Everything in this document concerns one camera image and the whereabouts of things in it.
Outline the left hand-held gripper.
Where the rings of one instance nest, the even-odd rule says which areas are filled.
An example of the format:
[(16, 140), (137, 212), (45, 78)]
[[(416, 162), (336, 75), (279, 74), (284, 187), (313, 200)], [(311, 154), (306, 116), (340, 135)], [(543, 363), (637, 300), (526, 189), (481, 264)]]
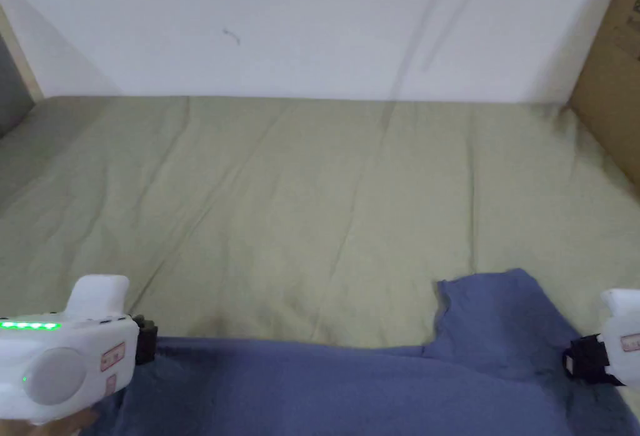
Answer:
[(86, 275), (63, 311), (1, 319), (1, 418), (44, 424), (128, 386), (158, 328), (124, 307), (129, 279)]

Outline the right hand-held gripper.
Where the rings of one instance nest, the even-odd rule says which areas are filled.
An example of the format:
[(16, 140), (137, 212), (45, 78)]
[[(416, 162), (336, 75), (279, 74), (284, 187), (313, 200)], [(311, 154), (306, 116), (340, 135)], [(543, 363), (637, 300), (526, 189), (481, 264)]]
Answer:
[(639, 386), (639, 290), (605, 291), (611, 313), (601, 332), (572, 340), (562, 353), (566, 376), (590, 385)]

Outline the person's left hand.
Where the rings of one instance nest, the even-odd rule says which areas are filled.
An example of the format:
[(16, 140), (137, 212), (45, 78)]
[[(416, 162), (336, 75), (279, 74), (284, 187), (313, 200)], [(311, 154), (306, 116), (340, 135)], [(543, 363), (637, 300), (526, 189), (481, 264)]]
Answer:
[(34, 425), (23, 420), (1, 420), (1, 435), (78, 435), (97, 419), (98, 413), (87, 408), (42, 425)]

